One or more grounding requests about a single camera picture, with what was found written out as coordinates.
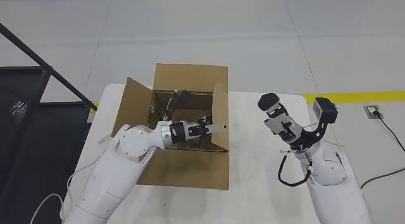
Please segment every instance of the box flap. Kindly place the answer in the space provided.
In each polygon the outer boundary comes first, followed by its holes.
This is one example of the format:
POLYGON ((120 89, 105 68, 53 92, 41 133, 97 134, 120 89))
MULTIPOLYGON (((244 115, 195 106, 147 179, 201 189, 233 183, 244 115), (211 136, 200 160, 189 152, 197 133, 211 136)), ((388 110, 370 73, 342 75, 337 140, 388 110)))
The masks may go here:
POLYGON ((228 92, 224 86, 215 82, 213 92, 213 124, 226 125, 227 128, 212 136, 211 142, 229 150, 229 117, 228 117, 228 92))
POLYGON ((228 67, 192 64, 156 64, 154 90, 212 92, 219 82, 228 92, 228 67))
POLYGON ((160 150, 137 184, 229 189, 229 153, 160 150))
POLYGON ((125 124, 131 126, 146 126, 152 93, 151 89, 129 77, 127 78, 120 109, 116 116, 113 132, 111 133, 112 137, 114 137, 117 131, 125 124))

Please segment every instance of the metal pole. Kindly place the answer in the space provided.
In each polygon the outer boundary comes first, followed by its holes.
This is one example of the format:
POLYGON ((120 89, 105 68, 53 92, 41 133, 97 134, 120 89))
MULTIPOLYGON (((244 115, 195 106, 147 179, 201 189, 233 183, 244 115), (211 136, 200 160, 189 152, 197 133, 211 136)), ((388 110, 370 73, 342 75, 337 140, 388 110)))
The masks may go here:
POLYGON ((63 78, 51 65, 46 63, 38 54, 36 54, 31 48, 29 48, 24 42, 22 42, 16 35, 10 32, 2 23, 0 23, 0 33, 11 41, 16 47, 20 48, 26 55, 30 56, 36 63, 41 67, 48 70, 51 75, 60 81, 66 88, 72 91, 76 96, 88 104, 94 111, 97 111, 97 106, 88 100, 78 89, 76 89, 71 83, 69 83, 65 78, 63 78))

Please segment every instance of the black cable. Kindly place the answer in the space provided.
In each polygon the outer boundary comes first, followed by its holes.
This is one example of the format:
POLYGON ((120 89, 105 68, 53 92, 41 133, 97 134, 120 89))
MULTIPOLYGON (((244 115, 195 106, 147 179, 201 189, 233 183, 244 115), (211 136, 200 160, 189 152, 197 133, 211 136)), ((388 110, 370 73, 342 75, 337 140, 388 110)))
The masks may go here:
MULTIPOLYGON (((392 133, 392 135, 395 137, 395 139, 397 140, 397 142, 398 142, 398 144, 400 145, 400 147, 402 148, 402 150, 405 152, 405 148, 404 148, 404 146, 401 144, 401 142, 399 141, 397 135, 396 135, 396 134, 391 130, 391 128, 389 128, 389 126, 382 120, 380 113, 379 113, 378 111, 374 111, 374 112, 373 112, 373 115, 374 115, 374 116, 377 116, 377 117, 381 120, 381 122, 382 122, 382 123, 385 125, 385 127, 387 127, 387 129, 392 133)), ((374 180, 379 179, 379 178, 391 176, 391 175, 393 175, 393 174, 399 173, 399 172, 404 171, 404 170, 405 170, 405 168, 402 168, 402 169, 400 169, 400 170, 397 170, 397 171, 394 171, 394 172, 391 172, 391 173, 388 173, 388 174, 385 174, 385 175, 381 175, 381 176, 378 176, 378 177, 374 177, 374 178, 372 178, 372 179, 369 179, 369 180, 367 180, 367 181, 360 187, 360 189, 362 189, 366 184, 370 183, 371 181, 374 181, 374 180)))
POLYGON ((391 130, 391 128, 389 128, 387 126, 387 124, 382 120, 380 114, 377 115, 378 118, 381 120, 381 122, 385 125, 385 127, 387 127, 388 130, 390 130, 390 132, 392 133, 392 135, 395 137, 395 140, 397 140, 398 144, 400 145, 400 147, 402 148, 402 150, 405 152, 405 148, 404 146, 401 144, 401 142, 399 141, 398 137, 395 135, 395 133, 391 130))
POLYGON ((281 178, 281 171, 283 170, 284 163, 285 163, 285 160, 286 160, 286 159, 287 159, 287 155, 284 155, 283 160, 281 161, 281 164, 280 164, 280 168, 278 169, 278 180, 279 180, 280 182, 282 182, 284 185, 289 186, 289 187, 295 187, 295 186, 302 185, 303 183, 305 183, 305 182, 308 180, 309 176, 311 175, 311 170, 310 170, 310 169, 307 170, 305 178, 302 179, 302 180, 299 181, 299 182, 290 184, 290 183, 288 183, 288 182, 282 180, 282 178, 281 178))

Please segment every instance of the white cable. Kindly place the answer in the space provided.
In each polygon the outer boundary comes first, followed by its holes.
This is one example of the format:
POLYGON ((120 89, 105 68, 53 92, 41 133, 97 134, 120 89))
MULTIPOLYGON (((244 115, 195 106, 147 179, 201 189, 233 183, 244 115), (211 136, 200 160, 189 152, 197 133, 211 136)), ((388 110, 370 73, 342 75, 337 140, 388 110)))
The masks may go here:
POLYGON ((303 128, 307 128, 307 127, 310 127, 310 126, 313 126, 313 125, 317 125, 317 124, 319 124, 319 122, 318 122, 318 123, 313 123, 313 124, 310 124, 310 125, 306 125, 306 126, 303 127, 303 128))
POLYGON ((323 141, 327 142, 327 143, 330 143, 332 145, 338 146, 338 147, 343 147, 344 150, 346 151, 346 156, 349 157, 349 152, 347 152, 347 148, 344 145, 336 144, 336 143, 333 143, 333 142, 330 142, 330 141, 327 141, 327 140, 323 140, 323 141))
POLYGON ((52 193, 51 195, 47 196, 47 197, 39 204, 38 208, 37 208, 37 209, 35 210, 35 212, 34 212, 34 215, 32 215, 30 224, 33 224, 34 219, 35 219, 35 217, 37 216, 38 211, 39 211, 39 209, 41 208, 41 206, 45 203, 45 201, 47 201, 47 199, 49 199, 49 198, 52 197, 52 196, 56 196, 56 197, 59 198, 59 200, 61 201, 62 211, 63 211, 63 200, 62 200, 62 197, 61 197, 59 194, 52 193))
MULTIPOLYGON (((307 125, 307 126, 305 126, 305 127, 303 127, 303 128, 311 127, 311 126, 317 125, 317 124, 319 124, 319 122, 318 122, 318 123, 313 123, 313 124, 307 125)), ((330 144, 332 144, 332 145, 338 146, 338 147, 343 147, 344 150, 346 151, 346 155, 349 155, 349 152, 347 152, 347 148, 346 148, 344 145, 336 144, 336 143, 333 143, 333 142, 330 142, 330 141, 327 141, 327 140, 323 140, 323 141, 325 141, 325 142, 327 142, 327 143, 330 143, 330 144)))
POLYGON ((90 167, 90 166, 92 166, 94 163, 96 163, 96 161, 98 161, 98 159, 100 159, 100 157, 98 157, 98 158, 97 158, 95 161, 93 161, 91 164, 89 164, 89 165, 87 165, 87 166, 84 166, 83 168, 79 169, 79 170, 76 171, 75 173, 71 174, 70 177, 68 178, 68 181, 67 181, 67 183, 66 183, 66 188, 68 189, 68 194, 69 194, 69 199, 70 199, 70 209, 69 209, 68 211, 71 211, 71 210, 72 210, 72 207, 73 207, 73 198, 72 198, 72 193, 70 192, 70 189, 69 189, 69 181, 73 178, 74 175, 76 175, 77 173, 81 172, 81 171, 84 170, 85 168, 90 167))
MULTIPOLYGON (((66 183, 66 188, 68 189, 68 194, 69 194, 69 198, 70 198, 70 209, 69 209, 69 211, 72 210, 72 207, 73 207, 73 199, 72 199, 72 193, 70 192, 70 189, 69 189, 69 181, 70 181, 70 180, 73 178, 73 176, 76 175, 78 172, 80 172, 80 171, 84 170, 85 168, 87 168, 87 167, 93 165, 94 163, 96 163, 96 161, 98 161, 98 159, 100 159, 100 157, 98 157, 98 158, 97 158, 94 162, 92 162, 91 164, 89 164, 89 165, 87 165, 87 166, 84 166, 83 168, 79 169, 79 170, 76 171, 75 173, 71 174, 70 177, 68 178, 68 181, 67 181, 67 183, 66 183)), ((62 197, 61 197, 59 194, 52 193, 51 195, 48 195, 48 196, 39 204, 37 210, 34 212, 34 215, 32 215, 30 224, 33 223, 33 221, 34 221, 35 217, 37 216, 38 211, 40 210, 41 206, 42 206, 42 205, 45 203, 45 201, 46 201, 47 199, 49 199, 51 196, 56 196, 56 197, 58 197, 59 200, 61 201, 62 207, 61 207, 61 211, 60 211, 60 213, 59 213, 59 216, 60 216, 60 218, 62 219, 62 223, 65 221, 65 210, 64 210, 64 208, 63 208, 63 200, 62 200, 62 197)))

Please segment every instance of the yellow floor line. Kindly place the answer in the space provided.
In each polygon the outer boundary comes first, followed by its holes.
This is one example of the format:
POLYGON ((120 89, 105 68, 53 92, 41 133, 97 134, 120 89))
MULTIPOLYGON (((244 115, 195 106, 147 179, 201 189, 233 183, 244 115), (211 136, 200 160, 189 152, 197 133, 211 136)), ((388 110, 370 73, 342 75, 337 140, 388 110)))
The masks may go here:
POLYGON ((307 104, 314 104, 316 97, 327 97, 335 104, 405 102, 405 90, 303 94, 302 96, 305 97, 307 104))

